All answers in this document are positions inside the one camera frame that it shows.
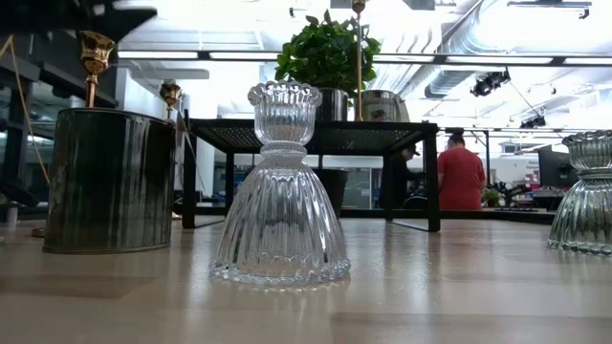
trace black shelf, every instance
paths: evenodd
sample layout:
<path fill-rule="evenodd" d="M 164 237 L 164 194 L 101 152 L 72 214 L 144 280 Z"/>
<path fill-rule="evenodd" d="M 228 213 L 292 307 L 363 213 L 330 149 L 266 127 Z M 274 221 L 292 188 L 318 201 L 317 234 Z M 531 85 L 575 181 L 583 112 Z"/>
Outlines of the black shelf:
<path fill-rule="evenodd" d="M 257 154 L 262 146 L 252 119 L 191 119 L 190 128 L 224 153 Z M 437 132 L 435 123 L 317 122 L 306 149 L 313 155 L 384 156 Z"/>
<path fill-rule="evenodd" d="M 226 153 L 226 203 L 225 208 L 200 208 L 195 203 L 195 161 L 185 151 L 185 198 L 183 202 L 183 226 L 196 227 L 195 214 L 227 214 L 233 202 L 233 165 L 236 154 L 257 154 L 262 144 L 255 135 L 253 119 L 189 119 L 186 111 L 186 125 L 191 132 L 189 139 L 194 150 L 196 137 Z M 319 155 L 319 168 L 323 168 L 322 157 L 375 156 L 382 157 L 382 194 L 390 195 L 392 173 L 390 157 L 406 148 L 409 144 L 423 142 L 424 168 L 427 183 L 427 208 L 418 214 L 427 219 L 427 227 L 409 226 L 416 229 L 437 232 L 440 230 L 440 203 L 438 199 L 438 161 L 436 137 L 438 125 L 435 123 L 402 122 L 334 122 L 322 121 L 315 124 L 313 138 L 306 144 L 308 154 Z M 382 197 L 381 210 L 359 209 L 347 213 L 353 217 L 375 215 L 393 221 L 395 212 L 389 197 Z"/>

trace clear glass candle holder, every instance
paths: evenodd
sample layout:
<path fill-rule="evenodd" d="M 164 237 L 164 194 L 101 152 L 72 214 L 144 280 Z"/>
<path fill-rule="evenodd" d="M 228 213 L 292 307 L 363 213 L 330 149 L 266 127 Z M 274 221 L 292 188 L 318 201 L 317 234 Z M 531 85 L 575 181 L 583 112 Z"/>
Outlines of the clear glass candle holder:
<path fill-rule="evenodd" d="M 565 194 L 548 245 L 575 252 L 612 254 L 612 131 L 563 139 L 579 181 Z"/>
<path fill-rule="evenodd" d="M 256 284 L 306 284 L 348 274 L 344 238 L 323 185 L 304 164 L 321 103 L 307 84 L 273 82 L 249 91 L 259 163 L 225 221 L 210 275 Z"/>

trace table surface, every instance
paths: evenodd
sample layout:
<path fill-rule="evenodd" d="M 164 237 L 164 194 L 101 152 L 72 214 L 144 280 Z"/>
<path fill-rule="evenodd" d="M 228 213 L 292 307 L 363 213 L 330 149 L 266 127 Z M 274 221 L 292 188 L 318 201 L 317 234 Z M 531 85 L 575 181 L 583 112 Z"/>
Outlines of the table surface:
<path fill-rule="evenodd" d="M 222 225 L 170 248 L 41 252 L 0 229 L 3 343 L 603 343 L 612 261 L 545 247 L 548 226 L 444 221 L 424 233 L 343 220 L 351 278 L 299 289 L 208 279 Z"/>
<path fill-rule="evenodd" d="M 257 154 L 253 119 L 191 119 L 191 132 L 225 153 Z M 382 156 L 437 133 L 435 123 L 327 121 L 315 124 L 309 154 Z"/>

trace exposed ductwork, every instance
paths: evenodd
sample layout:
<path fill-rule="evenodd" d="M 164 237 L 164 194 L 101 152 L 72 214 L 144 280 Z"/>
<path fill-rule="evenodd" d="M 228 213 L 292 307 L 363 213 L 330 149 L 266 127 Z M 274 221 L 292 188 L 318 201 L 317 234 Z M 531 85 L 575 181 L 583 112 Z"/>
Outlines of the exposed ductwork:
<path fill-rule="evenodd" d="M 438 54 L 503 54 L 515 44 L 502 32 L 507 3 L 504 0 L 484 0 L 468 14 L 463 24 L 438 47 Z M 443 98 L 450 90 L 473 75 L 475 71 L 445 69 L 440 66 L 421 67 L 400 91 L 402 97 L 414 97 L 425 92 L 426 97 Z"/>

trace computer monitor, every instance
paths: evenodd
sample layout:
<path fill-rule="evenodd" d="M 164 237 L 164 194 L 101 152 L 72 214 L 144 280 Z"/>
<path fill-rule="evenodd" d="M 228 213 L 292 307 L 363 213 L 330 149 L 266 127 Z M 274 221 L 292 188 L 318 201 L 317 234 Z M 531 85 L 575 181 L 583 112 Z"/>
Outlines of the computer monitor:
<path fill-rule="evenodd" d="M 578 182 L 578 171 L 570 164 L 570 155 L 540 149 L 539 159 L 540 186 L 571 187 Z"/>

